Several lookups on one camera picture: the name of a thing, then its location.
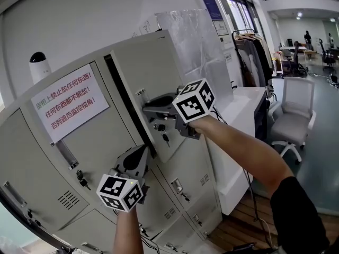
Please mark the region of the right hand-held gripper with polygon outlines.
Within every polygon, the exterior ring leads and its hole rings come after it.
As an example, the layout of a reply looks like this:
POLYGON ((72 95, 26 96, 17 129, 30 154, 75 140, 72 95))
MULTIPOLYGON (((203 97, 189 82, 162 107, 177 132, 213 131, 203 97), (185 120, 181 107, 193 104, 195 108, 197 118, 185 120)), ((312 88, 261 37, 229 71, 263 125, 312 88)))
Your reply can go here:
POLYGON ((200 139, 200 133, 189 123, 209 115, 215 102, 216 96, 211 86, 202 78, 187 83, 177 96, 163 94, 153 98, 144 104, 142 111, 149 120, 176 120, 175 127, 181 136, 200 139))

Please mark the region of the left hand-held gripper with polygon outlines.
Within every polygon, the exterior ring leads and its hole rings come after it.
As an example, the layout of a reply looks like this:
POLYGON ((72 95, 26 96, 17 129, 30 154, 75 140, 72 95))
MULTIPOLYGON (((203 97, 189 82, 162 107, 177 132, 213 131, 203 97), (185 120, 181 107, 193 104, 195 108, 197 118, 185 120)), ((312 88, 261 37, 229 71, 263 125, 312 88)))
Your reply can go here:
POLYGON ((96 194, 108 208, 130 212, 138 203, 143 204, 149 186, 144 175, 148 171, 150 149, 143 144, 121 154, 115 168, 107 173, 96 173, 96 194))

